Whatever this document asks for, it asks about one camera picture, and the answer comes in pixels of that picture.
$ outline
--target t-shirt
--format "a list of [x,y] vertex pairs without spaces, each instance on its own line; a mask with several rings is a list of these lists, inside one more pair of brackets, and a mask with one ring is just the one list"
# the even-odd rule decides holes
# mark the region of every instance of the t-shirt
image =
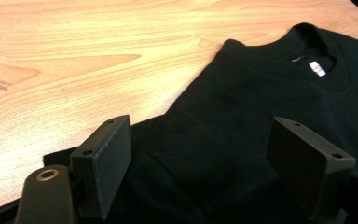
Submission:
[[132,128],[108,222],[309,223],[266,159],[273,117],[350,153],[358,177],[358,40],[307,23],[265,46],[227,40],[166,114]]

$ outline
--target metal grommet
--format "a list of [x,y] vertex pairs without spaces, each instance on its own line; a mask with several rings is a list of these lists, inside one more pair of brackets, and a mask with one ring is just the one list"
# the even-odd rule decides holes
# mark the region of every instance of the metal grommet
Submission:
[[47,181],[50,180],[58,175],[59,171],[56,169],[48,169],[43,172],[41,172],[39,175],[37,175],[36,179],[38,181]]

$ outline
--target wood grain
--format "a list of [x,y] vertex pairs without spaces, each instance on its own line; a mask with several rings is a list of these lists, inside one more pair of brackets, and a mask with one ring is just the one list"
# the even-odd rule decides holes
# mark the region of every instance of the wood grain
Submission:
[[226,39],[263,45],[303,21],[358,38],[342,0],[0,1],[0,205],[104,120],[163,114]]

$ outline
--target neck label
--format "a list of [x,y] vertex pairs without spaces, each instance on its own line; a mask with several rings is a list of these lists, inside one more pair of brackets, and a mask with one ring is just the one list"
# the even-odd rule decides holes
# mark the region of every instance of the neck label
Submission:
[[322,77],[326,75],[325,71],[322,69],[322,67],[317,62],[311,62],[310,68],[312,71],[316,74],[318,74],[319,77]]

